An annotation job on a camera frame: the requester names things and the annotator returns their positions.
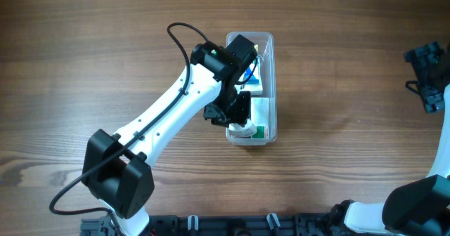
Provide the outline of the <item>white spray bottle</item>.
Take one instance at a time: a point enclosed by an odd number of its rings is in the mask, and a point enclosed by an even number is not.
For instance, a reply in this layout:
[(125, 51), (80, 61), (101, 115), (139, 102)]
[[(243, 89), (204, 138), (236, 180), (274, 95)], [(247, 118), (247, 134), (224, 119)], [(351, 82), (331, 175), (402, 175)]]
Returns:
[(233, 136), (234, 138), (249, 138), (256, 134), (257, 127), (251, 119), (246, 119), (244, 125), (229, 124), (228, 130), (230, 136)]

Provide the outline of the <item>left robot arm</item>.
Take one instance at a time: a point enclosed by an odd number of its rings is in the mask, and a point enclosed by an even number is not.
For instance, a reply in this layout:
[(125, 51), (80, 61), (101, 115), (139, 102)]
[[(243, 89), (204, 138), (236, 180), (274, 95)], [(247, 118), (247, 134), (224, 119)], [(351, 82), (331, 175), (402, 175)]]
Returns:
[(152, 168), (173, 137), (199, 110), (212, 124), (236, 136), (257, 132), (251, 94), (238, 90), (246, 69), (256, 67), (257, 49), (238, 35), (227, 47), (197, 45), (180, 80), (135, 120), (109, 135), (88, 140), (82, 181), (112, 210), (118, 233), (140, 235), (149, 223), (144, 205), (154, 191)]

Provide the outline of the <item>blue VapoDrops lozenge box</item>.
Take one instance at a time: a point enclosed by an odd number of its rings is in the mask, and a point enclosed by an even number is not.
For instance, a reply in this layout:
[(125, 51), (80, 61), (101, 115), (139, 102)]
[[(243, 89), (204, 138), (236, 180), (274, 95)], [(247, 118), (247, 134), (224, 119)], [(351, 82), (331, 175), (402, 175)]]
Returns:
[(241, 81), (244, 85), (260, 85), (262, 78), (260, 77), (260, 56), (253, 60), (253, 62), (248, 66), (248, 68), (244, 71)]

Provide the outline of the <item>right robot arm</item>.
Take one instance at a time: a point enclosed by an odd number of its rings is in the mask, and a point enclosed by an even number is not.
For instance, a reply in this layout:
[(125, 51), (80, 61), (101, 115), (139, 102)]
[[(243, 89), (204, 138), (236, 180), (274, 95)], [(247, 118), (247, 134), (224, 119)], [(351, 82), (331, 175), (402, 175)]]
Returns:
[(328, 229), (347, 235), (449, 234), (449, 49), (433, 42), (404, 54), (416, 79), (405, 87), (427, 113), (443, 112), (435, 160), (426, 177), (394, 189), (382, 203), (343, 201), (328, 214)]

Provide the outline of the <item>white medicine box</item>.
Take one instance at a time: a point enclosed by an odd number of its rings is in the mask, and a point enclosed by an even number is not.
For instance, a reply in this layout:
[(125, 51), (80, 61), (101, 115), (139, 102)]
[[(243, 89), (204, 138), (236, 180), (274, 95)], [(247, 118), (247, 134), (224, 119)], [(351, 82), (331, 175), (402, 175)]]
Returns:
[(240, 86), (242, 91), (249, 91), (252, 96), (260, 96), (263, 94), (264, 88), (262, 83), (259, 82), (250, 82), (243, 84)]

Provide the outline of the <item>white green Panadol box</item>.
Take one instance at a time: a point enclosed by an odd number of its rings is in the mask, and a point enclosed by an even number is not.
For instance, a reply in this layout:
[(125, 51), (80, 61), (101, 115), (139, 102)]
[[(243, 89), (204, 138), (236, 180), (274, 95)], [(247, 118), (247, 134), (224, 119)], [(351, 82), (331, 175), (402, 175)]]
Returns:
[(269, 138), (269, 99), (251, 98), (251, 121), (257, 131), (252, 135), (254, 139)]

